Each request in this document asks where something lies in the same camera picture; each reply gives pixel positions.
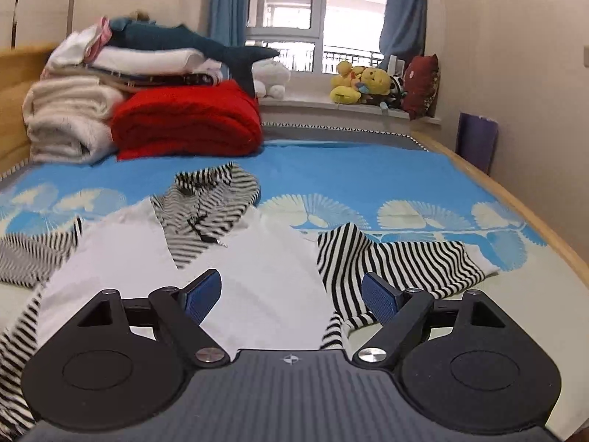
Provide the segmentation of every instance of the window sill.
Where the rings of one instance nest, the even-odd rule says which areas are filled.
[[[339,105],[335,104],[329,99],[329,96],[323,94],[305,94],[301,92],[293,92],[287,90],[284,99],[262,98],[259,100],[260,106],[264,107],[279,107],[279,108],[315,108],[315,109],[329,109],[333,111],[345,111],[352,113],[364,113],[370,115],[381,115],[384,117],[395,117],[398,119],[405,119],[409,122],[409,114],[398,109],[381,110],[378,106],[371,105]],[[441,120],[438,117],[421,117],[416,121],[440,125]]]

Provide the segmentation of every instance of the metal screw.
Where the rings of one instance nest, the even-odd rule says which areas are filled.
[[[379,347],[367,347],[358,353],[360,360],[373,364],[374,362],[384,361],[387,356],[386,351]]]
[[[225,351],[218,347],[204,347],[196,352],[196,358],[200,362],[207,362],[209,364],[219,362],[224,357]]]

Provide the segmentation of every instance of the folded towel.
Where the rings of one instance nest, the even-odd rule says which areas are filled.
[[[72,32],[49,56],[41,79],[47,78],[52,69],[92,61],[111,36],[108,19],[104,17],[96,25]]]
[[[123,100],[120,91],[101,85],[96,76],[44,79],[31,86],[22,105],[22,114],[25,123],[28,117],[44,109],[108,119],[114,106]]]
[[[31,86],[22,114],[37,162],[91,164],[114,151],[104,123],[124,100],[96,77],[46,79]]]
[[[110,128],[91,117],[41,111],[27,124],[35,162],[92,164],[114,152]]]
[[[257,100],[234,80],[137,93],[116,109],[111,130],[119,159],[244,156],[262,142]]]
[[[186,75],[194,73],[205,57],[198,50],[139,51],[107,46],[92,66],[127,75]]]

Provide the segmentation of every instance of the cushion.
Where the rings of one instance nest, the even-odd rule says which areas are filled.
[[[403,110],[410,119],[423,117],[434,102],[440,85],[440,66],[437,55],[416,56],[405,71]]]
[[[92,66],[126,75],[185,75],[205,61],[198,50],[139,51],[105,46]]]
[[[116,109],[111,132],[118,159],[245,156],[262,143],[257,99],[235,80],[141,91]]]

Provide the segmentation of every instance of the wooden headboard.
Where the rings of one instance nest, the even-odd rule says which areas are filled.
[[[22,102],[54,48],[0,50],[0,174],[29,157]]]

